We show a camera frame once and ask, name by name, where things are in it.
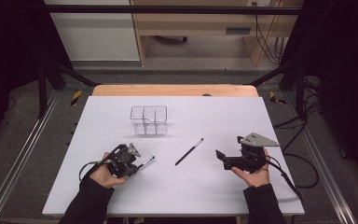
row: person's left hand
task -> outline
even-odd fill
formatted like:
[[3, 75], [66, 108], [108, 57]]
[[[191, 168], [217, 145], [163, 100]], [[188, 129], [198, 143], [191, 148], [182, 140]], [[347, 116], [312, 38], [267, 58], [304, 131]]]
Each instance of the person's left hand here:
[[[109, 152], [105, 152], [103, 157], [107, 157]], [[89, 178], [93, 179], [95, 182], [100, 184], [106, 189], [112, 188], [114, 185], [122, 185], [126, 182], [127, 176], [122, 176], [121, 178], [116, 178], [112, 176], [107, 168], [107, 165], [100, 166], [96, 171], [94, 171]]]

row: pen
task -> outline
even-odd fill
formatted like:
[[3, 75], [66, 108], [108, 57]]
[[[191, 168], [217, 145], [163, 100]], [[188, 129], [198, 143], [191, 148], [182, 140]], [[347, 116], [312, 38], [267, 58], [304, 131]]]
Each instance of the pen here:
[[177, 161], [175, 165], [178, 165], [179, 162], [181, 162], [188, 154], [190, 154], [190, 152], [192, 150], [194, 150], [194, 148], [196, 148], [202, 141], [203, 141], [203, 138], [201, 138], [201, 140], [199, 140], [199, 142], [196, 143], [196, 145], [194, 145], [179, 161]]

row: white tabletop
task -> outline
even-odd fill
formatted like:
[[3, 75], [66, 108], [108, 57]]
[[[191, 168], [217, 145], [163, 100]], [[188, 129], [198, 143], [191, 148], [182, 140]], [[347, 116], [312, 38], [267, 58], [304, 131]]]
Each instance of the white tabletop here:
[[[131, 107], [166, 105], [166, 135], [136, 135]], [[78, 192], [79, 169], [98, 161], [119, 144], [133, 143], [141, 153], [134, 164], [148, 163], [116, 191], [108, 216], [212, 217], [248, 213], [243, 180], [224, 170], [218, 149], [240, 156], [237, 136], [259, 133], [278, 141], [260, 97], [201, 96], [91, 96], [63, 160], [43, 214], [62, 216]], [[177, 166], [174, 164], [201, 138], [204, 141]], [[290, 172], [279, 147], [267, 147], [271, 157]], [[286, 215], [304, 214], [303, 206], [279, 171], [270, 167], [270, 179]]]

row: person's right hand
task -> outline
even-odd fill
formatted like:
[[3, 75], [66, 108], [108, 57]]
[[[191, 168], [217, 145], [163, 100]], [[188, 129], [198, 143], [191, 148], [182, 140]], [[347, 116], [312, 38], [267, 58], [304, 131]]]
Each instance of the person's right hand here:
[[[103, 157], [107, 157], [109, 155], [109, 152], [105, 152]], [[121, 178], [114, 177], [110, 174], [109, 169], [107, 168], [107, 165], [104, 164], [96, 171], [94, 171], [89, 178], [93, 179], [95, 182], [100, 184], [106, 189], [112, 188], [114, 185], [122, 185], [126, 182], [127, 176], [122, 176]]]
[[[266, 154], [266, 159], [269, 160], [269, 153], [264, 148], [264, 153]], [[247, 174], [244, 171], [238, 169], [237, 167], [232, 167], [231, 171], [243, 179], [248, 187], [255, 186], [260, 187], [262, 185], [269, 184], [269, 164], [266, 163], [263, 167], [261, 167], [258, 171], [255, 171], [252, 174]]]

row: metal bar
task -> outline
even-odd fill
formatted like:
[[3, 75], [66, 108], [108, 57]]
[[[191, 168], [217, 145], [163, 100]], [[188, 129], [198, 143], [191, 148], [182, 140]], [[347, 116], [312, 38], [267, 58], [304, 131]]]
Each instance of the metal bar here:
[[[288, 99], [288, 104], [292, 109], [293, 113], [296, 114], [296, 107], [294, 106], [294, 99], [290, 94], [286, 92], [285, 98]], [[330, 169], [327, 167], [324, 158], [322, 157], [319, 149], [310, 134], [310, 130], [306, 127], [303, 131], [303, 140], [307, 145], [308, 152], [312, 159], [313, 164], [319, 172], [322, 183], [324, 184], [324, 189], [327, 192], [327, 195], [330, 197], [330, 201], [336, 210], [337, 216], [342, 224], [355, 224], [356, 220], [349, 208], [345, 198], [339, 189], [339, 186], [334, 179], [333, 175], [330, 172]]]
[[158, 13], [158, 14], [241, 14], [301, 15], [322, 13], [303, 7], [199, 7], [199, 6], [92, 6], [92, 5], [24, 5], [25, 9], [50, 13]]
[[5, 178], [4, 182], [2, 183], [2, 185], [0, 187], [0, 213], [7, 201], [8, 196], [10, 195], [17, 180], [19, 179], [21, 171], [22, 171], [23, 167], [25, 166], [25, 163], [28, 161], [28, 158], [30, 157], [30, 155], [34, 149], [34, 146], [36, 145], [36, 142], [37, 142], [40, 134], [42, 133], [54, 106], [57, 103], [59, 94], [60, 93], [58, 91], [53, 91], [53, 94], [51, 94], [50, 99], [49, 99], [48, 110], [46, 111], [46, 113], [42, 119], [37, 120], [30, 135], [28, 136], [27, 140], [25, 141], [25, 144], [23, 145], [23, 147], [19, 153], [19, 156], [13, 163], [12, 167], [10, 168], [10, 171], [7, 174], [7, 177]]

